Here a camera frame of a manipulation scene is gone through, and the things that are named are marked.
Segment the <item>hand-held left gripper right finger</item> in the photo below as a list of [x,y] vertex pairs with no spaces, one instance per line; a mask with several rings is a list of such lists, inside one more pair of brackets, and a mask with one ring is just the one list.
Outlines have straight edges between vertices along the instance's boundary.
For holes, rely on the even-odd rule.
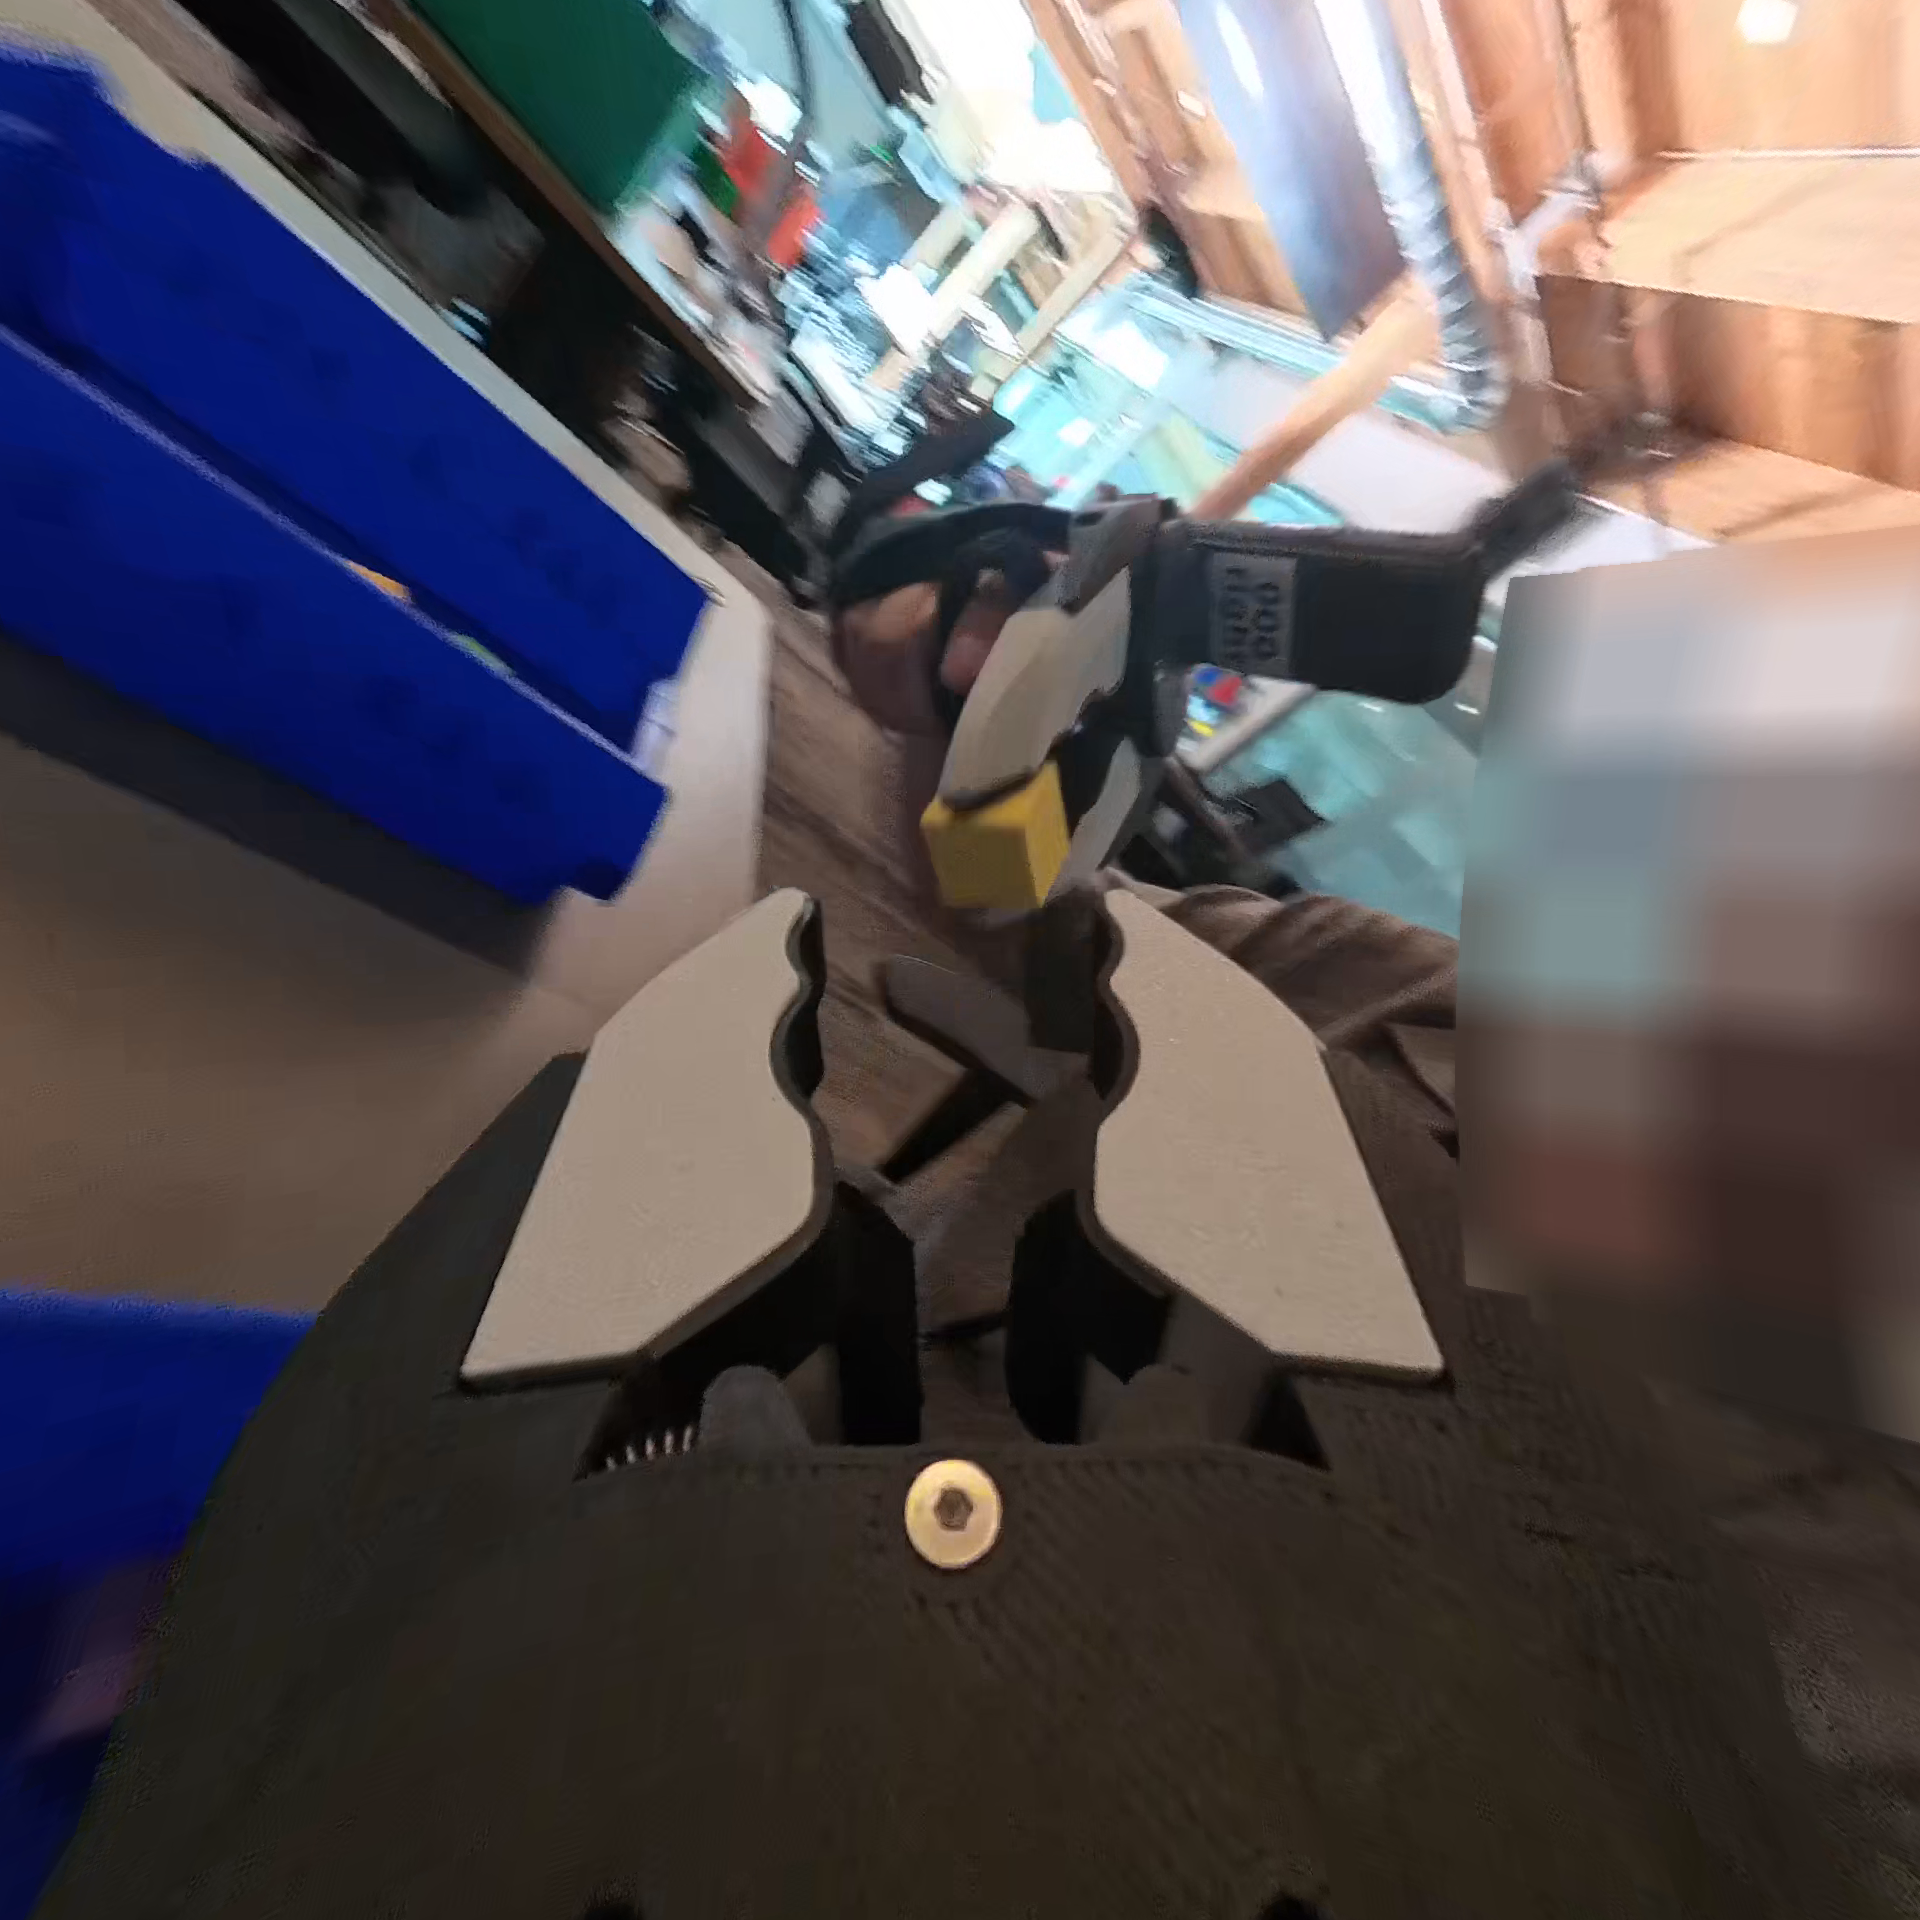
[[1135,895],[1097,907],[1118,1067],[1092,1232],[1270,1361],[1437,1380],[1441,1352],[1310,1026]]

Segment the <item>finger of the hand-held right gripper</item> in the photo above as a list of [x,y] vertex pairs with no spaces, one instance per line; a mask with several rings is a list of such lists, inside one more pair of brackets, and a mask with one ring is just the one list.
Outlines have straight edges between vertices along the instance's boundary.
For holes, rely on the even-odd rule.
[[1033,779],[1061,744],[1092,724],[1111,758],[1085,802],[1135,802],[1129,714],[1133,591],[1129,575],[1097,588],[1081,609],[1016,611],[957,715],[944,759],[944,802],[991,802]]
[[1141,755],[1129,736],[1077,732],[1053,766],[1062,783],[1066,854],[1049,899],[1090,887],[1150,817],[1160,787],[1160,758]]

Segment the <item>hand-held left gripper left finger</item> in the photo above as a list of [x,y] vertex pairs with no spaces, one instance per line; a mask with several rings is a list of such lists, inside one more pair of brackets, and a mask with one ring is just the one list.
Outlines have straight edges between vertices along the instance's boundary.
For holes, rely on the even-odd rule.
[[663,1358],[818,1236],[823,994],[823,911],[783,887],[602,1023],[471,1334],[466,1388]]

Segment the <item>blue plastic bin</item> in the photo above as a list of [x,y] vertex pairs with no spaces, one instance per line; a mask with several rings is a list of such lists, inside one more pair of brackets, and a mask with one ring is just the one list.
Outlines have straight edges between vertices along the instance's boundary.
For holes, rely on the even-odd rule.
[[185,1539],[308,1313],[1,1297],[1,1915],[136,1692]]
[[90,64],[1,82],[5,631],[504,897],[616,897],[705,588]]

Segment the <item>grey desk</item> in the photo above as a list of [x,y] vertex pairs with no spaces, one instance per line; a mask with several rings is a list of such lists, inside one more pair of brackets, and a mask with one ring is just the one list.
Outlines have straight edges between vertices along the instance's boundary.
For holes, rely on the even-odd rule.
[[94,6],[5,6],[700,579],[663,823],[544,913],[5,639],[5,1283],[316,1310],[556,1054],[758,892],[769,620]]

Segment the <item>person's right hand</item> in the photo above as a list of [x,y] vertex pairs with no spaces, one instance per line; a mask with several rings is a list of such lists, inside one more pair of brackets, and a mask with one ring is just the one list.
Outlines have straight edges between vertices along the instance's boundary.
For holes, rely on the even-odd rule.
[[854,706],[897,736],[946,742],[1020,594],[988,571],[959,611],[912,583],[831,618],[831,658]]

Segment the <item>black chair base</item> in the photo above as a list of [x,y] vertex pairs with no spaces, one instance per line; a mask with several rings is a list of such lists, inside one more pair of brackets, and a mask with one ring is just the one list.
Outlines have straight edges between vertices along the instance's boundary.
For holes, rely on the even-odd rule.
[[878,1166],[890,1186],[912,1183],[1004,1111],[1062,1121],[1074,1142],[1070,1163],[1090,1163],[1106,1106],[1102,1075],[1113,1067],[1113,1025],[1100,998],[1113,956],[1102,897],[1078,892],[1007,935],[1007,977],[904,956],[876,975],[882,1014],[954,1067],[950,1088]]

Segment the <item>green board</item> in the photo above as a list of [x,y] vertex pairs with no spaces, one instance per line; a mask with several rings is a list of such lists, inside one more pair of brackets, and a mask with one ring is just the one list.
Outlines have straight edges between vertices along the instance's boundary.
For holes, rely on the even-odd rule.
[[687,152],[705,74],[642,2],[418,2],[421,19],[600,215]]

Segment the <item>silver ventilation duct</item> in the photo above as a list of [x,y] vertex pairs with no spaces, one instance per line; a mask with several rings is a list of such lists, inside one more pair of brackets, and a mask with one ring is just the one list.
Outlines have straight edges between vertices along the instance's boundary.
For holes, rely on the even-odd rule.
[[1441,431],[1464,434],[1493,426],[1510,399],[1510,376],[1494,311],[1458,244],[1448,196],[1430,143],[1415,127],[1377,137],[1372,166],[1386,227],[1434,321]]

